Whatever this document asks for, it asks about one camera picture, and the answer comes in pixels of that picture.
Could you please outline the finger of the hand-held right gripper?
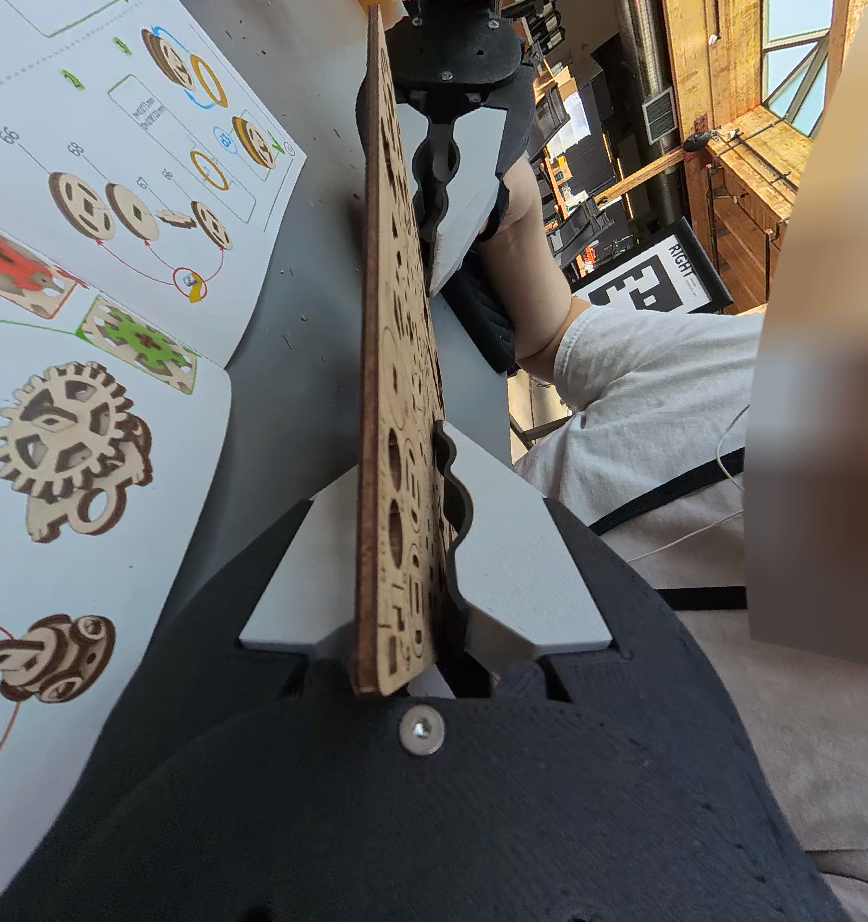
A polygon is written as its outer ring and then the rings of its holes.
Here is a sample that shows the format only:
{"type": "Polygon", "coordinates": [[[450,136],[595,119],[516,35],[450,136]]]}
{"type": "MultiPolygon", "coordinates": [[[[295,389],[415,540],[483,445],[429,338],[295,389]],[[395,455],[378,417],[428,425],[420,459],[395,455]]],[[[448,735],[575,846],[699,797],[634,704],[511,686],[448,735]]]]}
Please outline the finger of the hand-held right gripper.
{"type": "Polygon", "coordinates": [[[421,241],[435,250],[440,223],[448,210],[449,137],[445,124],[406,102],[397,107],[409,199],[421,241]]]}
{"type": "Polygon", "coordinates": [[[505,109],[477,107],[451,124],[432,126],[435,200],[427,226],[428,295],[440,292],[462,264],[497,201],[497,161],[505,109]]]}

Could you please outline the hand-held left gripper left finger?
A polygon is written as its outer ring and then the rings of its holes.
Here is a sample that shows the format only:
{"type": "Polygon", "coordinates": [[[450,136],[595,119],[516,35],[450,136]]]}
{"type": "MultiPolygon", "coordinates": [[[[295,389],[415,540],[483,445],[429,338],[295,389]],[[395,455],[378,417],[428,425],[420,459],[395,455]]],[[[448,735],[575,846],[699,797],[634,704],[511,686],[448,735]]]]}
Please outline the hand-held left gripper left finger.
{"type": "Polygon", "coordinates": [[[278,521],[279,557],[241,630],[246,650],[335,662],[353,673],[359,469],[278,521]]]}

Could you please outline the assembly instruction booklet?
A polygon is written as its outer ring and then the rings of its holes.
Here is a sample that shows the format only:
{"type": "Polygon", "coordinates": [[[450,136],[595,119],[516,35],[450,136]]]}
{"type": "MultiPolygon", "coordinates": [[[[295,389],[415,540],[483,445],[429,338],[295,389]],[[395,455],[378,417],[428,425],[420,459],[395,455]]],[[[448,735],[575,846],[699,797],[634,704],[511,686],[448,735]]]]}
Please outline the assembly instruction booklet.
{"type": "Polygon", "coordinates": [[[181,2],[0,2],[0,821],[145,650],[305,162],[181,2]]]}

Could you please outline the black padded wrist rest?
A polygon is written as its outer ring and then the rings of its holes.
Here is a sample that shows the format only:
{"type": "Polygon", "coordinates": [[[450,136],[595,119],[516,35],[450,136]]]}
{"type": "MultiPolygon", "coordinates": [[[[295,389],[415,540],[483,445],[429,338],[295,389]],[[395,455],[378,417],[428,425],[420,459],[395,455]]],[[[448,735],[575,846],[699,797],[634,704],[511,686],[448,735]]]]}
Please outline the black padded wrist rest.
{"type": "Polygon", "coordinates": [[[441,294],[488,365],[508,375],[516,364],[512,324],[478,254],[466,255],[441,294]]]}

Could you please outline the person's right forearm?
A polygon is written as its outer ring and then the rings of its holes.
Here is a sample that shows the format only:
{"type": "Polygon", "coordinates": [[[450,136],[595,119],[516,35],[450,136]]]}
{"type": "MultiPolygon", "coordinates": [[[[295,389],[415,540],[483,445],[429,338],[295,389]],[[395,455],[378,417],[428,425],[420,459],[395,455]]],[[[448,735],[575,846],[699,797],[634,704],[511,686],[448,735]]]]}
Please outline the person's right forearm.
{"type": "Polygon", "coordinates": [[[511,322],[517,363],[532,377],[554,382],[555,357],[567,329],[589,309],[573,297],[550,252],[543,205],[529,159],[505,173],[509,205],[496,232],[479,245],[483,266],[511,322]]]}

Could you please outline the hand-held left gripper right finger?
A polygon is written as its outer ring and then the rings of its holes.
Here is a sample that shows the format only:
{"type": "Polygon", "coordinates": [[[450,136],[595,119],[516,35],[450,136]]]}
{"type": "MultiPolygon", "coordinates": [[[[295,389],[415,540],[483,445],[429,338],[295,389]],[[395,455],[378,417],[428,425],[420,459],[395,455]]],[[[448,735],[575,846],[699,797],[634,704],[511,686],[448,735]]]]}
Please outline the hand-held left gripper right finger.
{"type": "Polygon", "coordinates": [[[567,695],[549,658],[605,651],[612,635],[543,495],[449,422],[434,449],[452,535],[434,694],[490,695],[535,663],[547,694],[567,695]]]}

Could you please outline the black white marker board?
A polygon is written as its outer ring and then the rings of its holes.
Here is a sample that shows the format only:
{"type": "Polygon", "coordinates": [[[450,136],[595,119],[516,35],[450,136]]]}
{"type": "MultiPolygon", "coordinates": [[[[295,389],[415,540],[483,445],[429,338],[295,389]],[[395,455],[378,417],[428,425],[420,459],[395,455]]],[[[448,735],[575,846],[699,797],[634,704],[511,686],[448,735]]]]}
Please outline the black white marker board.
{"type": "Polygon", "coordinates": [[[594,306],[676,314],[716,314],[734,304],[684,217],[589,273],[573,295],[594,306]]]}

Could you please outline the wooden laser-cut parts sheet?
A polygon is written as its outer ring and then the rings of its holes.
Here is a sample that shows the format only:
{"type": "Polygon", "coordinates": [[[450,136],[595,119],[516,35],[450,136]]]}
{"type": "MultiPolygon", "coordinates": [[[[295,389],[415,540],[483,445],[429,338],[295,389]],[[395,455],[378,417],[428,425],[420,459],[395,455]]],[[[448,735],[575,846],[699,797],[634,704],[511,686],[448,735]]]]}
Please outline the wooden laser-cut parts sheet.
{"type": "Polygon", "coordinates": [[[369,13],[355,660],[357,693],[389,696],[436,662],[454,536],[435,423],[435,334],[381,12],[369,13]]]}

